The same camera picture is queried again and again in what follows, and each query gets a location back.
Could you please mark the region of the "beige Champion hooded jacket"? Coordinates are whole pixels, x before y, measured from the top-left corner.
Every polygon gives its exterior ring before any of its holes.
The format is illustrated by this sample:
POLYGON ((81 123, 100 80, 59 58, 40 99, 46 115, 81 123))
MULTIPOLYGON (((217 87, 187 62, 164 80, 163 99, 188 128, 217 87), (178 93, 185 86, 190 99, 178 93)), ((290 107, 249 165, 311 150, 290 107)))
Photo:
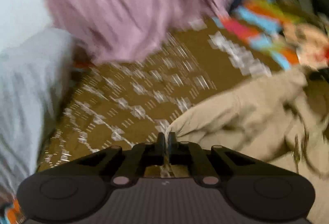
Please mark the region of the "beige Champion hooded jacket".
POLYGON ((328 223, 328 83, 310 67, 246 80, 190 108, 167 132, 306 177, 316 191, 309 220, 328 223))

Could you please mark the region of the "brown cartoon monkey bedsheet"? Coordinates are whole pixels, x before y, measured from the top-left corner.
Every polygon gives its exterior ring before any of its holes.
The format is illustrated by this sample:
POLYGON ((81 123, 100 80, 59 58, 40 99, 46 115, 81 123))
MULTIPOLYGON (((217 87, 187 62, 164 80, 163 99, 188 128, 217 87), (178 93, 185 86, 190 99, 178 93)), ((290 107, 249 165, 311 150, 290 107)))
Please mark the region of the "brown cartoon monkey bedsheet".
POLYGON ((318 18, 267 0, 245 0, 232 17, 172 30, 140 62, 73 61, 37 169, 1 204, 1 223, 312 223, 316 191, 298 173, 248 156, 255 165, 201 186, 168 158, 167 129, 187 110, 298 65, 328 83, 328 35, 318 18), (164 164, 147 167, 134 185, 111 185, 75 162, 114 145, 155 142, 159 133, 164 164))

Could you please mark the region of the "grey bundled duvet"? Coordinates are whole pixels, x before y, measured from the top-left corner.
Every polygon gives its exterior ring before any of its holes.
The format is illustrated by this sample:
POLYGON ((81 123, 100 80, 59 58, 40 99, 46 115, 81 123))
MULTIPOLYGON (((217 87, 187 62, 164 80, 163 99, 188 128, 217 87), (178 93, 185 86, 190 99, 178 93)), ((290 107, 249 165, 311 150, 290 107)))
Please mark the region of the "grey bundled duvet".
POLYGON ((37 169, 70 81, 75 38, 48 28, 1 52, 1 198, 37 169))

